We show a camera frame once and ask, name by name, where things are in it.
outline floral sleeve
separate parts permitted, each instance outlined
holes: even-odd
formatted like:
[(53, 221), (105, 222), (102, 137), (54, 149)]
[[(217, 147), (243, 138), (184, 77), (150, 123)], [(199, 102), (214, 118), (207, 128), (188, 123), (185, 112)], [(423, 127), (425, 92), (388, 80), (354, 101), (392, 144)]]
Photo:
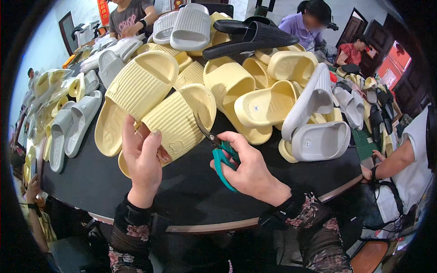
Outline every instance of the floral sleeve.
[(297, 239), (304, 266), (319, 273), (352, 273), (333, 212), (312, 192), (304, 195), (301, 213), (285, 220), (299, 231)]
[(114, 227), (109, 241), (112, 272), (153, 272), (149, 260), (150, 211), (124, 200), (115, 210)]

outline red banner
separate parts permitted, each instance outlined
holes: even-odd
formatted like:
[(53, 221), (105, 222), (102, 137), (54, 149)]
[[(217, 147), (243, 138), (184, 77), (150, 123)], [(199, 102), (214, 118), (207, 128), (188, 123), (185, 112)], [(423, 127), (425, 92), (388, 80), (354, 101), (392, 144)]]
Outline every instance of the red banner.
[(97, 0), (97, 5), (99, 6), (100, 19), (102, 20), (102, 25), (109, 25), (109, 8), (106, 0)]

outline gray t-shirt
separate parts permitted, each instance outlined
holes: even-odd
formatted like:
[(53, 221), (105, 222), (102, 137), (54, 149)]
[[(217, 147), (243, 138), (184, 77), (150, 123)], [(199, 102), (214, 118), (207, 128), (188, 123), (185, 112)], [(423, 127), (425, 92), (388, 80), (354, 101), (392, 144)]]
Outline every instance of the gray t-shirt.
[[(125, 26), (131, 26), (143, 19), (146, 14), (144, 10), (152, 6), (152, 0), (131, 0), (129, 6), (122, 12), (117, 9), (109, 16), (109, 32), (116, 32), (121, 37), (121, 31)], [(139, 33), (145, 33), (149, 37), (153, 33), (153, 26), (146, 26)]]

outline scissors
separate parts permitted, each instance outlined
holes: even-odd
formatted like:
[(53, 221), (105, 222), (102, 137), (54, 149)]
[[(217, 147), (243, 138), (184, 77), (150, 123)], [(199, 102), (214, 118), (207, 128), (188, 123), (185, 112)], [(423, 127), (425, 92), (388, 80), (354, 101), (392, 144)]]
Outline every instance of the scissors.
[(237, 189), (232, 187), (231, 184), (229, 184), (229, 182), (226, 180), (222, 172), (222, 165), (220, 164), (220, 162), (223, 162), (227, 166), (231, 167), (234, 171), (236, 171), (237, 167), (232, 162), (230, 162), (230, 160), (223, 153), (222, 149), (225, 150), (232, 157), (232, 159), (234, 159), (236, 163), (240, 164), (241, 161), (237, 151), (231, 147), (229, 141), (223, 141), (217, 138), (217, 136), (208, 132), (208, 130), (206, 130), (206, 128), (203, 126), (202, 122), (200, 121), (199, 113), (197, 113), (197, 116), (194, 115), (194, 119), (196, 121), (197, 127), (199, 127), (199, 130), (202, 132), (202, 134), (206, 136), (206, 138), (209, 141), (211, 141), (212, 146), (214, 147), (214, 149), (212, 150), (212, 155), (214, 156), (214, 167), (221, 181), (231, 191), (238, 192)]

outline purple shirt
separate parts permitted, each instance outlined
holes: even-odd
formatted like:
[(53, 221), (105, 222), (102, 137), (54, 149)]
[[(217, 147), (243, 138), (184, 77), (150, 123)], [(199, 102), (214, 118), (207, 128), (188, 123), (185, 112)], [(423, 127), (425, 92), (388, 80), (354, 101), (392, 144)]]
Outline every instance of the purple shirt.
[(321, 43), (323, 40), (322, 33), (317, 31), (309, 32), (306, 30), (303, 24), (302, 12), (284, 17), (279, 24), (279, 28), (287, 33), (299, 37), (299, 44), (301, 44), (301, 46), (303, 46), (305, 49), (308, 49), (308, 46), (311, 44), (312, 40), (315, 39), (315, 44)]

